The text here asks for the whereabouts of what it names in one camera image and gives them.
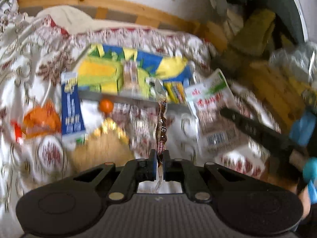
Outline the clear bread packet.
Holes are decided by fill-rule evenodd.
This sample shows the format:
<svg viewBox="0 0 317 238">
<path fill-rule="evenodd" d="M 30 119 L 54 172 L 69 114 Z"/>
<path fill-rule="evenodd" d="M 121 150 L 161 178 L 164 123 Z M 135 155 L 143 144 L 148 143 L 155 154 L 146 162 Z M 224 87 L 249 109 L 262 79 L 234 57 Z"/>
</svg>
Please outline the clear bread packet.
<svg viewBox="0 0 317 238">
<path fill-rule="evenodd" d="M 137 91 L 139 88 L 137 62 L 125 61 L 123 64 L 124 90 Z"/>
</svg>

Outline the blue white snack box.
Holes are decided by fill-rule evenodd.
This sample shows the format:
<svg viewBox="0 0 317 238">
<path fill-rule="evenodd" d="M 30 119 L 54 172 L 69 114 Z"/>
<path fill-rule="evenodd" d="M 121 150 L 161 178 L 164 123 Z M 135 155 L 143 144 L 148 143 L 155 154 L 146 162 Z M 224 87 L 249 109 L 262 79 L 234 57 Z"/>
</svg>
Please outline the blue white snack box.
<svg viewBox="0 0 317 238">
<path fill-rule="evenodd" d="M 61 134 L 62 141 L 76 141 L 86 133 L 78 94 L 77 73 L 61 74 Z"/>
</svg>

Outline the rice cracker packet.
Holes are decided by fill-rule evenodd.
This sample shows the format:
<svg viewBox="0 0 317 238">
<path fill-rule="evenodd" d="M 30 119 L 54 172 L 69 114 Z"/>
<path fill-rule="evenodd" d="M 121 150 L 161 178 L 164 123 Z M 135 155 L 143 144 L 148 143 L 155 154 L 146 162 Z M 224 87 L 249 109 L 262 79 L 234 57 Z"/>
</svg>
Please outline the rice cracker packet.
<svg viewBox="0 0 317 238">
<path fill-rule="evenodd" d="M 122 167 L 133 159 L 129 136 L 111 118 L 106 118 L 83 141 L 78 141 L 70 153 L 70 163 L 76 173 L 107 162 Z"/>
</svg>

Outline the colourful grey tray box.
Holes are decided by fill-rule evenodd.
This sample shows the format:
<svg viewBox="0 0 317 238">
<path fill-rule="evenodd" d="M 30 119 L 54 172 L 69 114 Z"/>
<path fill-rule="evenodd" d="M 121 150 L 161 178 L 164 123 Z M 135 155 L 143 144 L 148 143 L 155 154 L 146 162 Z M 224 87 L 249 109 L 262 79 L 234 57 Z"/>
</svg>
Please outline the colourful grey tray box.
<svg viewBox="0 0 317 238">
<path fill-rule="evenodd" d="M 91 44 L 73 71 L 84 99 L 99 100 L 104 93 L 117 103 L 154 107 L 155 83 L 159 82 L 169 110 L 189 112 L 184 89 L 193 83 L 194 70 L 185 57 Z"/>
</svg>

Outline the hanging dark clothes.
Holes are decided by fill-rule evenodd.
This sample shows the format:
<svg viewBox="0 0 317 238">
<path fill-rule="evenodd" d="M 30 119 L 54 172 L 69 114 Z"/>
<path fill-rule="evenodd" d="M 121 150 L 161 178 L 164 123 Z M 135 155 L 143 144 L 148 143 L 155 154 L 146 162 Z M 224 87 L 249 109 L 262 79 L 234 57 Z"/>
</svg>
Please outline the hanging dark clothes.
<svg viewBox="0 0 317 238">
<path fill-rule="evenodd" d="M 295 0 L 210 0 L 228 48 L 261 56 L 265 51 L 305 42 Z"/>
</svg>

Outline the floral satin bedspread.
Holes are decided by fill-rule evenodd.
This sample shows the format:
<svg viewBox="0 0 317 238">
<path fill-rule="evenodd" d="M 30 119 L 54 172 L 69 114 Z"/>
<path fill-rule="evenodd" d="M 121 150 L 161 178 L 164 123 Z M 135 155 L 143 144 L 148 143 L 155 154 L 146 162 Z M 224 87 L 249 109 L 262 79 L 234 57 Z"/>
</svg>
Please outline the floral satin bedspread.
<svg viewBox="0 0 317 238">
<path fill-rule="evenodd" d="M 207 65 L 217 54 L 196 36 L 167 30 L 120 27 L 72 35 L 50 15 L 33 17 L 21 11 L 18 0 L 1 0 L 1 237 L 23 233 L 15 212 L 21 196 L 74 172 L 74 143 L 65 145 L 54 134 L 19 145 L 10 121 L 21 122 L 48 100 L 59 111 L 61 73 L 72 70 L 87 45 L 97 41 L 185 57 L 197 82 L 210 73 Z"/>
</svg>

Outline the brown jelly stick snack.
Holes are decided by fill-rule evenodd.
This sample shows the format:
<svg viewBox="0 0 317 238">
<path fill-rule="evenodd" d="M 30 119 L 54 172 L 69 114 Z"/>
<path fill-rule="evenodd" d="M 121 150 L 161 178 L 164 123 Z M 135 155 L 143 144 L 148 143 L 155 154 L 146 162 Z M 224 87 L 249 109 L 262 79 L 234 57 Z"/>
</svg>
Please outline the brown jelly stick snack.
<svg viewBox="0 0 317 238">
<path fill-rule="evenodd" d="M 158 161 L 158 183 L 155 186 L 154 192 L 158 193 L 163 181 L 163 152 L 165 143 L 167 142 L 167 119 L 165 113 L 167 110 L 167 97 L 163 85 L 158 79 L 155 80 L 155 94 L 158 103 L 158 117 L 155 130 L 156 138 L 156 158 Z"/>
</svg>

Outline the white red snack packet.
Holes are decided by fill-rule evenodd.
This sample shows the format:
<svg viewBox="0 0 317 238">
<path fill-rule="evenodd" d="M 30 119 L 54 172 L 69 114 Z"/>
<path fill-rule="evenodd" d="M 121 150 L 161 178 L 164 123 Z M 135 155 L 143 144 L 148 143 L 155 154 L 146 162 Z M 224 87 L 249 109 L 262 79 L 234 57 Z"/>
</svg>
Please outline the white red snack packet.
<svg viewBox="0 0 317 238">
<path fill-rule="evenodd" d="M 217 156 L 248 143 L 233 122 L 220 114 L 222 108 L 238 110 L 235 98 L 221 70 L 185 88 L 186 102 L 196 118 L 198 149 Z"/>
</svg>

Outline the orange chips packet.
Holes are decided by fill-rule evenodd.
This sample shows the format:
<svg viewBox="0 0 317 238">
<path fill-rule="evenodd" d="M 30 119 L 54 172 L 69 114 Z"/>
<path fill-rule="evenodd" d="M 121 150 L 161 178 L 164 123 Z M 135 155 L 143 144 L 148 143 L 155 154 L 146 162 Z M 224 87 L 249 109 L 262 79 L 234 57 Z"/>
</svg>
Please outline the orange chips packet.
<svg viewBox="0 0 317 238">
<path fill-rule="evenodd" d="M 47 134 L 61 133 L 61 120 L 55 111 L 52 100 L 46 101 L 43 106 L 36 106 L 24 115 L 19 124 L 16 120 L 10 121 L 14 130 L 17 143 L 22 144 L 24 140 Z"/>
</svg>

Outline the small yellow snack packets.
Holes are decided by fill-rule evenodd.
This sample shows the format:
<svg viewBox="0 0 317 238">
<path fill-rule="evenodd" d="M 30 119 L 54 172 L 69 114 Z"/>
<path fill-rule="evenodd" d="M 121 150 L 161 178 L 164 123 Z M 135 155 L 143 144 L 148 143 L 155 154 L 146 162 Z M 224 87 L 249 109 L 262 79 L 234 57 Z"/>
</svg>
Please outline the small yellow snack packets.
<svg viewBox="0 0 317 238">
<path fill-rule="evenodd" d="M 185 103 L 185 92 L 181 82 L 165 82 L 164 87 L 173 103 Z"/>
</svg>

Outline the small orange tangerine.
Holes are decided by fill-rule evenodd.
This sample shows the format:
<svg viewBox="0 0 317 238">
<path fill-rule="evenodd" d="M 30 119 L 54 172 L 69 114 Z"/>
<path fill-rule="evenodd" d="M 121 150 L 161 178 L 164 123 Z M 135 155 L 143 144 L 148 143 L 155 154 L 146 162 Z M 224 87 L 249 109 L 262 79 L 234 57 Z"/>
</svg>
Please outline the small orange tangerine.
<svg viewBox="0 0 317 238">
<path fill-rule="evenodd" d="M 99 110 L 104 114 L 110 114 L 113 111 L 114 104 L 108 99 L 102 99 L 99 102 Z"/>
</svg>

